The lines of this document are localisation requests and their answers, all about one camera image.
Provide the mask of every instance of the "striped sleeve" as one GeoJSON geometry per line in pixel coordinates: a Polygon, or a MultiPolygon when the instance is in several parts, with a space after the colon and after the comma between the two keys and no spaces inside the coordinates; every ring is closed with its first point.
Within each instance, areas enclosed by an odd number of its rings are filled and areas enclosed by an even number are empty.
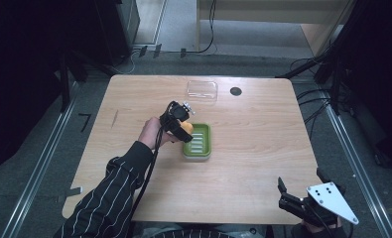
{"type": "Polygon", "coordinates": [[[152,151],[135,142],[121,158],[109,161],[103,181],[76,206],[54,237],[125,237],[136,188],[153,160],[152,151]]]}

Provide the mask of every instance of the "wooden table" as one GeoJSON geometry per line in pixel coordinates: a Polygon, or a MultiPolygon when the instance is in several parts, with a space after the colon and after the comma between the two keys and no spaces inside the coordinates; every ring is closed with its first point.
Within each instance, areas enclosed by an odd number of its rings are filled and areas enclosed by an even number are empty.
{"type": "MultiPolygon", "coordinates": [[[[197,50],[199,21],[209,19],[211,2],[196,0],[197,50]]],[[[350,15],[353,3],[353,0],[217,0],[214,20],[300,23],[314,56],[317,56],[328,47],[337,27],[350,15]]]]}
{"type": "Polygon", "coordinates": [[[134,220],[300,221],[279,208],[278,177],[299,197],[307,195],[308,185],[321,182],[291,82],[212,76],[113,76],[71,186],[82,186],[83,193],[67,198],[64,217],[103,179],[108,160],[127,152],[147,119],[160,116],[172,100],[186,100],[188,82],[194,80],[218,85],[216,101],[190,100],[196,112],[190,122],[211,127],[211,157],[189,162],[182,143],[163,146],[134,220]],[[231,95],[235,86],[241,95],[231,95]]]}

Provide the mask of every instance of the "white mounting plate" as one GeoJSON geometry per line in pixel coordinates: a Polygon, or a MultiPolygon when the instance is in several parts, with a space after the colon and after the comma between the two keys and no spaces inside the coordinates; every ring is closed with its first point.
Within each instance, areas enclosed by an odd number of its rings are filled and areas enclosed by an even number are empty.
{"type": "Polygon", "coordinates": [[[323,208],[357,225],[359,220],[354,215],[343,195],[332,182],[309,186],[307,192],[323,208]]]}

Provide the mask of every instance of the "green tray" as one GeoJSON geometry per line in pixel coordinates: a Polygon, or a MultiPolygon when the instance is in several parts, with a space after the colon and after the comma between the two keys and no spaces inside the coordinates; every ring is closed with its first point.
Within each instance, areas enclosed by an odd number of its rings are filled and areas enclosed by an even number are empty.
{"type": "Polygon", "coordinates": [[[207,160],[211,153],[210,126],[193,124],[193,139],[184,144],[184,156],[190,160],[207,160]]]}

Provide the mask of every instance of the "yellow object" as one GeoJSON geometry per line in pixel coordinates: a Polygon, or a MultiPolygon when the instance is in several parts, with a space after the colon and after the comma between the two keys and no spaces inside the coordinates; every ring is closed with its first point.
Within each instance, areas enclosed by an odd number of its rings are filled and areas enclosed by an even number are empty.
{"type": "Polygon", "coordinates": [[[190,122],[182,122],[181,123],[181,127],[187,132],[187,133],[189,133],[190,135],[193,133],[193,130],[195,129],[194,127],[193,127],[193,125],[190,123],[190,122]]]}

